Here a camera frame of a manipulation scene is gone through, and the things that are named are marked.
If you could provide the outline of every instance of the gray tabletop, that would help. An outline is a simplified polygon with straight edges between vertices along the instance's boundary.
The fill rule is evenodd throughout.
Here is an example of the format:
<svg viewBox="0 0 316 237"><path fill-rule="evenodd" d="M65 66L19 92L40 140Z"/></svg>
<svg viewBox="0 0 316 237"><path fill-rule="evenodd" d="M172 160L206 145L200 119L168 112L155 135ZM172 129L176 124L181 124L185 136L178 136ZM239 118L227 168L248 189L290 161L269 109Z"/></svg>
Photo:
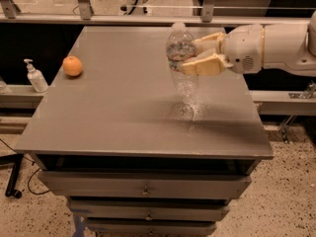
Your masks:
<svg viewBox="0 0 316 237"><path fill-rule="evenodd" d="M202 37L215 29L190 29ZM269 159L273 151L243 76L199 78L176 93L165 56L169 28L86 27L15 149L20 153Z"/></svg>

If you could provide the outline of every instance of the black metal stand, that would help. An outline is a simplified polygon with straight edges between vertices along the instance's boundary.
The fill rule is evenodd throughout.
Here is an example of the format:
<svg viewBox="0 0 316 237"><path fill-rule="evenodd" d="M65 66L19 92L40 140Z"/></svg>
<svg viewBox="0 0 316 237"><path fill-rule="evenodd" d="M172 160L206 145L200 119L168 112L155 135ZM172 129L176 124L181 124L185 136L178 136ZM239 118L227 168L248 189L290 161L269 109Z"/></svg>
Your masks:
<svg viewBox="0 0 316 237"><path fill-rule="evenodd" d="M20 198L22 196L20 191L15 190L22 159L23 154L6 155L0 157L0 166L13 164L11 176L6 190L6 197L13 196L14 198Z"/></svg>

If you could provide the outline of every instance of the hand sanitizer bottle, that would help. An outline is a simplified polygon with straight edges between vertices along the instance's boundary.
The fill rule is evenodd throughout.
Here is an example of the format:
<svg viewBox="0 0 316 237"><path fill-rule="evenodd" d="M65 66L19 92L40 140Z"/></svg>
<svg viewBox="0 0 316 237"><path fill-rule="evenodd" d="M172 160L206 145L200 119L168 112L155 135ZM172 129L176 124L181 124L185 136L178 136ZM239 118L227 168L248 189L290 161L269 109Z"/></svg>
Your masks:
<svg viewBox="0 0 316 237"><path fill-rule="evenodd" d="M35 69L31 62L33 62L31 59L25 59L24 62L26 62L27 68L29 70L28 78L33 85L34 89L37 92L44 92L48 89L48 85L46 83L45 78L43 78L41 72L37 69Z"/></svg>

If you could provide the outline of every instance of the terrazzo floor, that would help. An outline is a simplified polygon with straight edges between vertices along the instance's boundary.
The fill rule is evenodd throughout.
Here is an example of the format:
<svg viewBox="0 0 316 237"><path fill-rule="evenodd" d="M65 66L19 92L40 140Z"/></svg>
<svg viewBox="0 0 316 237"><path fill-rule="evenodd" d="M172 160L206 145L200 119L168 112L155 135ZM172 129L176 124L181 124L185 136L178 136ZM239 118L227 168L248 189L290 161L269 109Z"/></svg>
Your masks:
<svg viewBox="0 0 316 237"><path fill-rule="evenodd" d="M212 237L316 237L315 123L310 118L290 127L289 144L283 143L275 123L264 123L275 158L262 162L253 172L253 183L238 200L232 201L231 211L217 223ZM26 124L26 118L0 118L0 138L14 147ZM0 143L0 155L12 153ZM29 192L28 180L37 168L30 161L23 160L17 184L23 196L15 199L4 196L11 169L1 167L1 237L69 237L75 232L72 214L64 197L56 197L52 193L35 196ZM36 193L45 191L37 176L30 182L30 187ZM86 229L85 236L96 236L96 233Z"/></svg>

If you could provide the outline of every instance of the white robotic arm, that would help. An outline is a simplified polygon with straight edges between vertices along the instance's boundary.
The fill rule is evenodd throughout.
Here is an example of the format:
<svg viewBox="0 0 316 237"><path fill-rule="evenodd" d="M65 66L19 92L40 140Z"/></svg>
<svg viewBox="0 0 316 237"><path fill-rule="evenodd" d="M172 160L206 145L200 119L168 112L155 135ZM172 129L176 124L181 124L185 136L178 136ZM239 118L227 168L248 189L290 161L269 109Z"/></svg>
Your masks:
<svg viewBox="0 0 316 237"><path fill-rule="evenodd" d="M316 14L310 24L251 25L225 36L221 52L236 73L279 68L302 76L316 76Z"/></svg>

